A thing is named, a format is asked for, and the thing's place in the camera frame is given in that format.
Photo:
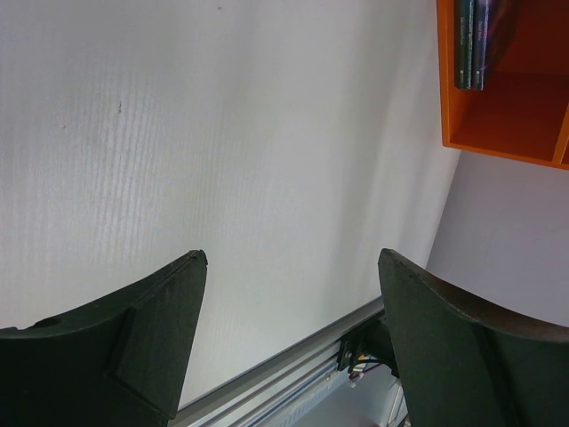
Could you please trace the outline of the teal 20000 Leagues book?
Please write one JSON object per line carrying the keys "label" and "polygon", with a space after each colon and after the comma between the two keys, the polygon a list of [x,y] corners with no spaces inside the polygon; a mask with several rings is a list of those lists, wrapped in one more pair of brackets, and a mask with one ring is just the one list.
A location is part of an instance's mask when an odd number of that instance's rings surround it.
{"label": "teal 20000 Leagues book", "polygon": [[455,0],[454,6],[454,84],[462,90],[473,85],[474,0]]}

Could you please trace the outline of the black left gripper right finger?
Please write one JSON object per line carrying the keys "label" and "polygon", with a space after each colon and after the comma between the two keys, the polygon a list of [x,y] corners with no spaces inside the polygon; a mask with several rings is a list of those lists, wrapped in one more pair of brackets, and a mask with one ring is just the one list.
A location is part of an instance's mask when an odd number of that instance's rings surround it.
{"label": "black left gripper right finger", "polygon": [[568,329],[489,302],[392,249],[378,261],[413,426],[566,426]]}

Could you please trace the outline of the purple Robinson Crusoe book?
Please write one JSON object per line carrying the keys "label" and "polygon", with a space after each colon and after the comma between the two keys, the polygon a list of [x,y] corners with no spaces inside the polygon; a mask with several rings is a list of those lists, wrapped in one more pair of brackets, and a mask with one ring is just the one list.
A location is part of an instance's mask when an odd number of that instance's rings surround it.
{"label": "purple Robinson Crusoe book", "polygon": [[519,2],[476,1],[473,22],[472,89],[482,91],[516,34]]}

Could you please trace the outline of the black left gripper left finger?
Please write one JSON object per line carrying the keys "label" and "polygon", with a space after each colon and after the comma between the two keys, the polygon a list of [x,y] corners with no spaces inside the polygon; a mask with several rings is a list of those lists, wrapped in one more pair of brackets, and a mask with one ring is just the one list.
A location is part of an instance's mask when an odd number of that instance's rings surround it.
{"label": "black left gripper left finger", "polygon": [[195,250],[25,329],[1,332],[4,426],[166,426],[177,414],[204,298]]}

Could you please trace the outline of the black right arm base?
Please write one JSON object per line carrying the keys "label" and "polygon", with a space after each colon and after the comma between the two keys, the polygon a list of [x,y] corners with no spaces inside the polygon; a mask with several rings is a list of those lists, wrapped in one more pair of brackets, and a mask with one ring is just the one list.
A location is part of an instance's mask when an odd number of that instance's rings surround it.
{"label": "black right arm base", "polygon": [[400,377],[384,310],[341,337],[336,360],[337,370],[347,371],[350,381],[359,380],[377,367],[387,367],[392,376]]}

